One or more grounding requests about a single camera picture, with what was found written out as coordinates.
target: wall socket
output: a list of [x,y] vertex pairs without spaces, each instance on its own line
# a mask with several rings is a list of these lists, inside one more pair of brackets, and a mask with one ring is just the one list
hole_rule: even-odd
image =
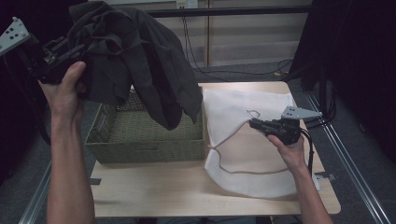
[[198,0],[176,0],[176,8],[198,8]]

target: white mesh laundry bag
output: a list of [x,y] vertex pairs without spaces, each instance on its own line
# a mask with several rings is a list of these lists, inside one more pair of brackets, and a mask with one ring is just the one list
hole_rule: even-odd
[[291,94],[204,90],[211,146],[205,169],[214,182],[230,192],[255,198],[274,199],[296,193],[291,172],[276,148],[248,125],[256,112],[262,120],[280,119],[287,105],[292,105]]

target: woven basket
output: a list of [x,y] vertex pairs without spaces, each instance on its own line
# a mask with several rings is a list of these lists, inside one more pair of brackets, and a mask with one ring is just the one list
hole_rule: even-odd
[[85,146],[100,163],[198,161],[205,158],[202,112],[183,114],[172,131],[154,121],[131,91],[124,106],[100,105]]

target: black garment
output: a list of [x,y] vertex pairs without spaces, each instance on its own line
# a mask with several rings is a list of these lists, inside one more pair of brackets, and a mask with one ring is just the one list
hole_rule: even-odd
[[183,110],[196,121],[202,94],[171,30],[141,10],[115,9],[104,2],[69,11],[75,22],[67,36],[69,47],[87,47],[82,80],[89,100],[122,105],[134,85],[150,116],[164,128],[175,129]]

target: wooden table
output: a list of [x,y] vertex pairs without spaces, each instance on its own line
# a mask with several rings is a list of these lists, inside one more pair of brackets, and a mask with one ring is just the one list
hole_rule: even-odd
[[[284,82],[205,83],[205,89],[288,93]],[[305,144],[307,154],[309,145]],[[97,217],[210,217],[275,216],[300,214],[296,197],[264,200],[232,195],[206,174],[205,161],[100,164],[92,178]],[[315,153],[314,173],[324,172]],[[339,213],[340,203],[329,179],[320,179],[319,195],[330,214]]]

